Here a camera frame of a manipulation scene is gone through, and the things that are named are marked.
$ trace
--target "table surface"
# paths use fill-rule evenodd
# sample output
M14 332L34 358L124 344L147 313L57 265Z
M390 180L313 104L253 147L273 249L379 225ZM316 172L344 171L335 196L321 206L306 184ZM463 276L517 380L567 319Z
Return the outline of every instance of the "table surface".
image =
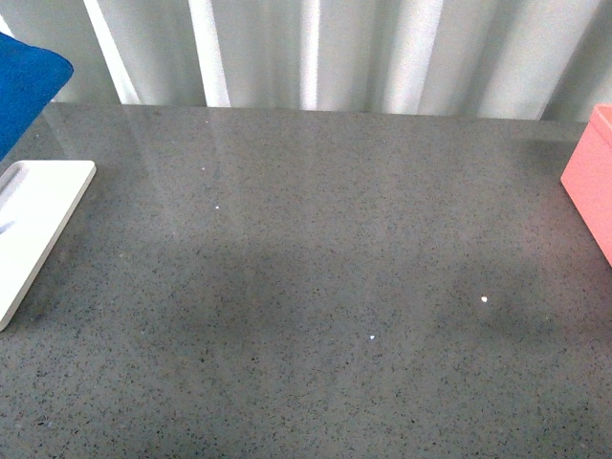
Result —
M0 457L612 454L583 128L52 104L0 172L98 173L0 335Z

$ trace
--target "gray speckled countertop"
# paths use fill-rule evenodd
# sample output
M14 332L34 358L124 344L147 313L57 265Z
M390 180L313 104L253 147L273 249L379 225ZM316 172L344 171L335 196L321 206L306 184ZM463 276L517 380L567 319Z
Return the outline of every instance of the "gray speckled countertop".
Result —
M0 457L610 457L583 127L51 105L0 172L98 174L0 334Z

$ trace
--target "pink container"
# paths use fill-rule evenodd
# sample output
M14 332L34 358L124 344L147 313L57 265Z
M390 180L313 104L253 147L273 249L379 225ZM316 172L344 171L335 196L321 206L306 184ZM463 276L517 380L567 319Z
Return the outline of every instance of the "pink container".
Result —
M612 105L595 106L561 182L612 265Z

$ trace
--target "blue cloth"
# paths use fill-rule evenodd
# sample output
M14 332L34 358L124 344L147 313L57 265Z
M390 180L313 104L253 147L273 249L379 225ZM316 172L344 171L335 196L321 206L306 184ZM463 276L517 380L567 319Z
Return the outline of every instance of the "blue cloth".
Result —
M0 160L73 71L61 55L0 33Z

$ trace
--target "white curtain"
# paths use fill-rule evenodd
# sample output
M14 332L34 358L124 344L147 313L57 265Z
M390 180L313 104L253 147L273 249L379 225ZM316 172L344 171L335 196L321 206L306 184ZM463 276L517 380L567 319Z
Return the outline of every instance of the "white curtain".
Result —
M2 0L84 103L587 120L612 103L610 0Z

